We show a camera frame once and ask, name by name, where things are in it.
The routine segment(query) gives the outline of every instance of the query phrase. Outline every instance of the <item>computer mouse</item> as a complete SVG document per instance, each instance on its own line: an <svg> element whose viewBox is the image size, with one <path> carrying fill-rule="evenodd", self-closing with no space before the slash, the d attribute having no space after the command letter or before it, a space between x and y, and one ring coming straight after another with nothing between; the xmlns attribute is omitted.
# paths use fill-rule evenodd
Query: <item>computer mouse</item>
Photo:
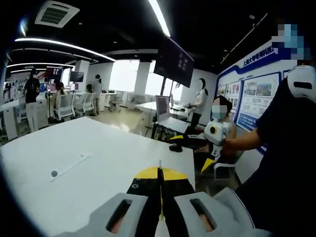
<svg viewBox="0 0 316 237"><path fill-rule="evenodd" d="M182 147L179 145L171 145L169 146L169 150L171 150L172 152L182 152Z"/></svg>

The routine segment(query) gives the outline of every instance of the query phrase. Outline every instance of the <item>man in black shirt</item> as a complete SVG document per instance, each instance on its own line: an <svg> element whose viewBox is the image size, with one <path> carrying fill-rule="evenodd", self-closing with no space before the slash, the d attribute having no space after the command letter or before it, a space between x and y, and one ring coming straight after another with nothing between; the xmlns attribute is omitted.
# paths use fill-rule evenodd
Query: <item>man in black shirt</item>
<svg viewBox="0 0 316 237"><path fill-rule="evenodd" d="M31 132L37 131L39 129L36 97L40 93L40 82L37 78L34 77L35 73L36 69L33 68L30 74L30 78L27 80L24 86L26 116L28 118Z"/></svg>
<svg viewBox="0 0 316 237"><path fill-rule="evenodd" d="M245 151L267 144L259 168L236 193L257 228L281 236L302 234L314 214L310 213L314 202L310 194L313 188L309 184L312 184L312 163L316 157L316 74L310 66L296 68L299 73L294 74L300 81L307 78L304 70L311 70L311 83L297 84L293 76L290 79L290 72L289 80L281 82L270 106L257 120L257 128L242 137L227 140L223 147Z"/></svg>

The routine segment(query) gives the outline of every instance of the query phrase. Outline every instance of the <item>air conditioner vent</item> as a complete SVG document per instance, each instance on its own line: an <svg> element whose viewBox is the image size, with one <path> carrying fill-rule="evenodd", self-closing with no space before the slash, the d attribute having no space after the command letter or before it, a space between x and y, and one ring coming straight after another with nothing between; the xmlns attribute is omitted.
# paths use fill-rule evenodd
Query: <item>air conditioner vent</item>
<svg viewBox="0 0 316 237"><path fill-rule="evenodd" d="M73 6L57 1L47 1L41 7L35 24L63 28L78 12L79 9Z"/></svg>

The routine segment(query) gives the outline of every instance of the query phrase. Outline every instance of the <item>ruler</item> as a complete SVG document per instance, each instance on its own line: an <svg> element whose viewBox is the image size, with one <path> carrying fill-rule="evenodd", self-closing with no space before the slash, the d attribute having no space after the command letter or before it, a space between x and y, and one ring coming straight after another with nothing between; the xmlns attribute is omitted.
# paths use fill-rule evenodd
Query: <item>ruler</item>
<svg viewBox="0 0 316 237"><path fill-rule="evenodd" d="M83 162L85 159L89 158L91 154L80 154L78 158L74 159L70 163L66 164L65 166L55 169L51 172L50 177L51 177L51 182L57 179L59 176L63 175L70 169L74 168L77 164Z"/></svg>

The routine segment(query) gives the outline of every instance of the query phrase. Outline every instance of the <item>robot eye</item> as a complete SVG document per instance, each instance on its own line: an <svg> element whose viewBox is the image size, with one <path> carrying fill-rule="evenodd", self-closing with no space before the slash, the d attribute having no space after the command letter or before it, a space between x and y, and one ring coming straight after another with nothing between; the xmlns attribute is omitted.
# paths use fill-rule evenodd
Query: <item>robot eye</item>
<svg viewBox="0 0 316 237"><path fill-rule="evenodd" d="M211 126L210 132L211 132L211 134L215 134L216 133L216 127Z"/></svg>

